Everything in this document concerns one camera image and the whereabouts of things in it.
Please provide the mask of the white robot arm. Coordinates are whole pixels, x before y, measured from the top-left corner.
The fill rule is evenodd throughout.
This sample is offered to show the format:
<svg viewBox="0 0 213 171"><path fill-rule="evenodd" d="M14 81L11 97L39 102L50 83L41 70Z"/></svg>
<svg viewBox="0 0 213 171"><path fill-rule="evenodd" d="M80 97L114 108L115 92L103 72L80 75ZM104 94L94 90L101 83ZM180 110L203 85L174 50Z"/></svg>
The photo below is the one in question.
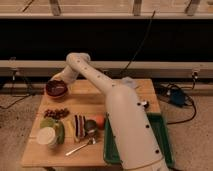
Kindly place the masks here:
<svg viewBox="0 0 213 171"><path fill-rule="evenodd" d="M69 53L52 79L72 84L79 74L105 95L105 107L124 171L169 171L141 100L133 88L89 64L87 53Z"/></svg>

